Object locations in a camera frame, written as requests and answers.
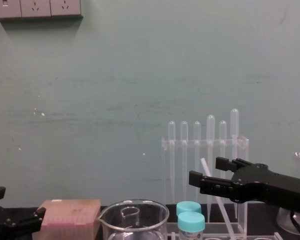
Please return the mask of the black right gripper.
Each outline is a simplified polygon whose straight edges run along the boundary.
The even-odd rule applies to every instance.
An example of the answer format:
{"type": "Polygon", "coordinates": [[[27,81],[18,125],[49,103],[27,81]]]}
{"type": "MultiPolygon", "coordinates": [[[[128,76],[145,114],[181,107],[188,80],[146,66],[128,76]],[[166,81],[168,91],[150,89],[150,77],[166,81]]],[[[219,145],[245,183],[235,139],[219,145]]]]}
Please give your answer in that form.
{"type": "Polygon", "coordinates": [[[265,164],[241,158],[217,157],[215,168],[231,171],[231,180],[189,172],[189,185],[204,195],[223,197],[235,203],[258,201],[300,213],[300,178],[280,174],[265,164]]]}

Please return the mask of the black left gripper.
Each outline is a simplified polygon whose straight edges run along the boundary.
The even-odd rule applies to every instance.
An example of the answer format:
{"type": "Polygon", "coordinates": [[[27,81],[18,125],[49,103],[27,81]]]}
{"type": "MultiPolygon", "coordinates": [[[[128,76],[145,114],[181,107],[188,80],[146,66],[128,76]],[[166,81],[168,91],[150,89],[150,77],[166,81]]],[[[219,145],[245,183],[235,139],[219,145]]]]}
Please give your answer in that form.
{"type": "MultiPolygon", "coordinates": [[[[0,200],[4,198],[6,188],[0,186],[0,200]]],[[[28,207],[5,208],[0,206],[0,240],[29,240],[30,232],[41,229],[46,208],[38,209],[28,207]],[[12,223],[17,225],[19,231],[14,232],[12,223]]]]}

